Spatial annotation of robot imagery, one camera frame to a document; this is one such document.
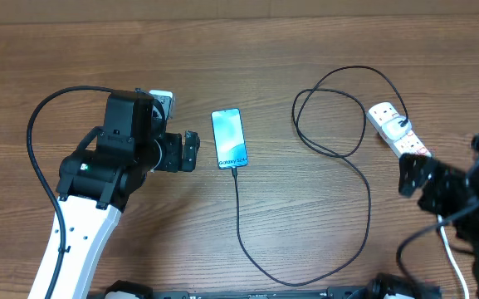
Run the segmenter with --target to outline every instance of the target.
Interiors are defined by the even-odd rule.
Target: phone screen
[[[212,123],[219,168],[248,165],[247,145],[245,145],[239,109],[214,111]]]

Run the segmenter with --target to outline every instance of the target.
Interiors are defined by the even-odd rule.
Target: wood grain
[[[0,26],[0,298],[27,297],[53,217],[27,157],[27,121],[45,96],[76,85],[171,90],[178,105],[168,131],[194,130],[202,139],[196,171],[152,174],[132,195],[93,291],[117,279],[189,292],[288,289],[259,273],[237,244],[232,176],[217,169],[209,118],[229,107],[242,110],[250,155],[250,165],[239,170],[239,190],[242,236],[252,256],[289,282],[339,266],[364,236],[366,190],[345,164],[299,141],[291,103],[326,72],[352,64],[377,67],[391,78],[415,130],[439,159],[464,169],[472,164],[468,145],[479,133],[479,16]],[[340,73],[325,86],[357,96],[366,107],[389,100],[401,110],[371,72]],[[102,123],[105,99],[89,91],[63,95],[39,115],[33,142],[53,188],[62,159]],[[360,113],[351,100],[317,95],[305,110],[303,130],[347,152],[358,140]],[[371,186],[369,241],[345,270],[309,288],[399,273],[398,244],[434,221],[419,211],[417,196],[398,195],[397,160],[371,125],[350,160]],[[458,295],[434,234],[411,245],[404,259],[447,296]],[[458,259],[474,292],[472,260]]]
[[[0,0],[0,24],[478,13],[479,0]]]

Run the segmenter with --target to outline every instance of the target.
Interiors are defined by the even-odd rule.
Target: black wire
[[[58,219],[58,223],[60,225],[60,247],[58,249],[58,258],[56,259],[55,270],[53,271],[53,276],[51,278],[51,282],[49,283],[49,287],[47,288],[46,299],[51,298],[53,290],[55,289],[56,280],[58,279],[58,275],[60,274],[60,270],[62,267],[62,260],[64,258],[64,252],[66,251],[66,224],[64,223],[64,216],[62,215],[62,211],[60,209],[60,205],[56,201],[55,194],[52,192],[51,188],[49,187],[49,183],[46,181],[46,178],[43,176],[40,167],[38,166],[37,160],[34,157],[34,151],[32,150],[32,127],[34,125],[34,120],[37,118],[38,113],[46,105],[50,100],[56,98],[59,95],[65,94],[71,91],[105,91],[105,92],[112,92],[114,90],[105,87],[98,87],[98,86],[74,86],[74,87],[67,87],[63,90],[57,91],[52,95],[48,96],[44,99],[40,104],[38,104],[37,108],[32,112],[31,119],[29,120],[29,124],[27,125],[27,152],[29,154],[29,159],[31,160],[32,167],[34,168],[34,172],[37,174],[42,187],[46,190],[47,196],[51,200],[51,204],[53,208],[55,208],[56,218]]]
[[[233,175],[233,179],[234,179],[234,183],[235,183],[235,187],[236,187],[236,200],[237,200],[237,239],[239,240],[239,244],[241,245],[241,249],[243,250],[243,252],[245,253],[245,255],[247,256],[247,258],[250,260],[250,262],[259,270],[261,271],[263,274],[265,274],[267,277],[269,277],[271,280],[273,280],[274,282],[278,282],[282,285],[285,285],[285,286],[288,286],[288,287],[303,287],[305,285],[308,285],[310,283],[313,283],[313,282],[318,282],[319,280],[321,279],[324,279],[332,274],[335,274],[337,273],[338,271],[344,269],[346,266],[350,265],[360,254],[361,252],[363,251],[364,249],[364,245],[366,244],[366,240],[368,239],[368,236],[369,236],[369,229],[370,229],[370,210],[372,208],[372,198],[371,198],[371,195],[370,195],[370,186],[369,186],[369,182],[368,180],[364,177],[364,174],[354,165],[352,164],[350,161],[348,161],[346,158],[351,156],[353,153],[355,153],[355,151],[359,148],[359,146],[361,145],[361,142],[363,141],[363,138],[364,138],[364,131],[366,129],[366,110],[363,106],[363,104],[354,96],[344,92],[344,91],[338,91],[338,90],[335,90],[335,89],[327,89],[327,88],[319,88],[320,84],[322,84],[322,82],[331,74],[337,72],[337,71],[342,71],[342,70],[346,70],[346,69],[351,69],[351,68],[362,68],[362,69],[367,69],[367,70],[371,70],[371,71],[374,71],[378,74],[380,74],[389,84],[390,86],[392,86],[394,92],[396,93],[396,95],[398,96],[400,102],[402,103],[402,106],[403,106],[403,110],[405,111],[405,115],[406,115],[406,119],[403,121],[403,124],[402,126],[404,126],[407,122],[408,122],[408,112],[407,112],[407,109],[405,108],[405,104],[403,103],[403,100],[402,100],[402,97],[401,95],[399,94],[398,90],[396,89],[396,87],[394,87],[393,83],[387,78],[387,76],[385,76],[381,71],[378,71],[376,69],[374,69],[373,67],[369,67],[369,66],[345,66],[345,67],[341,67],[341,68],[338,68],[334,71],[331,71],[329,72],[327,75],[325,75],[324,77],[322,77],[322,79],[320,79],[318,81],[318,83],[316,83],[316,85],[311,88],[311,89],[305,89],[303,91],[301,91],[300,93],[298,93],[298,95],[296,95],[296,98],[292,104],[292,113],[291,113],[291,116],[292,116],[292,121],[293,121],[293,124],[296,128],[296,133],[298,134],[298,136],[300,137],[300,139],[304,142],[304,144],[309,147],[310,149],[314,150],[316,153],[319,153],[319,154],[322,154],[324,156],[327,156],[327,157],[331,157],[331,158],[339,158],[339,159],[342,159],[344,162],[346,162],[353,170],[355,170],[355,172],[357,172],[357,174],[361,177],[361,179],[363,180],[364,182],[364,185],[366,186],[366,191],[368,192],[368,203],[369,203],[369,209],[368,209],[368,216],[367,216],[367,222],[366,222],[366,229],[364,231],[364,238],[363,238],[363,242],[361,243],[361,246],[359,248],[359,250],[357,251],[357,253],[352,257],[350,258],[347,262],[343,263],[342,265],[340,265],[339,267],[337,267],[335,270],[332,270],[324,275],[321,275],[317,278],[314,278],[314,279],[311,279],[307,282],[298,282],[298,283],[289,283],[289,282],[283,282],[275,277],[273,277],[271,274],[269,274],[267,271],[265,271],[261,266],[259,266],[255,261],[254,259],[250,256],[250,254],[248,253],[248,251],[245,249],[243,243],[242,243],[242,240],[241,240],[241,234],[240,234],[240,230],[239,230],[239,191],[237,189],[237,169],[235,168],[232,168],[232,175]],[[325,92],[334,92],[334,93],[337,93],[337,94],[340,94],[342,96],[346,96],[346,97],[349,97],[350,99],[354,100],[358,105],[359,107],[361,108],[361,110],[363,111],[363,130],[361,132],[361,136],[359,137],[359,142],[357,143],[357,145],[354,147],[353,150],[351,150],[348,154],[338,154],[336,153],[335,151],[333,151],[332,149],[328,149],[326,147],[324,147],[323,145],[319,145],[317,144],[315,141],[313,140],[310,140],[309,138],[307,138],[304,133],[302,133],[302,131],[300,130],[300,127],[298,125],[299,121],[300,121],[300,116],[301,116],[301,113],[302,111],[304,110],[304,107],[305,107],[305,104],[307,103],[307,101],[310,99],[311,95],[315,92],[315,91],[325,91]],[[298,101],[298,98],[306,93],[306,92],[309,92],[309,94],[307,95],[307,97],[305,98],[304,100],[304,103],[302,103],[302,106],[298,112],[298,115],[297,117],[295,117],[295,108],[296,108],[296,102]]]
[[[469,206],[469,207],[466,207],[452,215],[450,215],[449,217],[443,219],[441,222],[439,223],[435,223],[433,225],[430,225],[416,233],[414,233],[413,235],[411,235],[409,238],[406,238],[405,240],[403,240],[403,242],[401,242],[401,244],[399,244],[398,246],[398,250],[396,251],[396,263],[398,264],[398,268],[399,270],[401,270],[401,272],[409,279],[409,281],[411,281],[411,283],[415,286],[415,291],[419,292],[419,288],[421,286],[421,283],[418,281],[418,279],[416,279],[416,277],[411,274],[411,272],[405,267],[405,265],[403,264],[403,261],[402,261],[402,252],[403,250],[405,249],[405,247],[407,247],[407,245],[409,245],[412,241],[414,241],[415,239],[417,238],[420,238],[422,237],[424,234],[426,233],[429,233],[431,232],[432,230],[436,230],[436,229],[439,229],[440,227],[444,226],[444,225],[448,225],[449,223],[453,222],[453,221],[456,221],[462,217],[465,217],[467,216],[468,214],[474,212],[475,210],[477,210],[479,208],[479,200],[477,200],[473,205]]]
[[[440,234],[440,228],[437,229],[436,233],[437,233],[439,238],[442,238],[442,235]],[[471,255],[471,256],[475,255],[475,253],[473,253],[473,251],[471,251],[469,249],[460,248],[460,247],[457,247],[457,246],[451,245],[451,244],[448,244],[448,245],[449,245],[449,248],[454,252],[461,253],[461,254],[467,254],[467,255]]]

